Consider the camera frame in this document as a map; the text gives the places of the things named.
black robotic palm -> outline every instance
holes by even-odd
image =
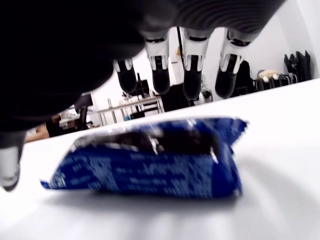
[[[211,33],[217,27],[226,28],[216,92],[228,97],[244,59],[242,51],[284,1],[8,3],[2,30],[0,185],[11,190],[18,182],[26,130],[101,86],[112,75],[113,66],[117,69],[115,63],[122,66],[117,69],[120,78],[126,71],[121,87],[132,91],[135,74],[130,59],[144,46],[154,88],[162,94],[168,91],[168,30],[173,26],[183,28],[184,93],[189,99],[199,95]]]

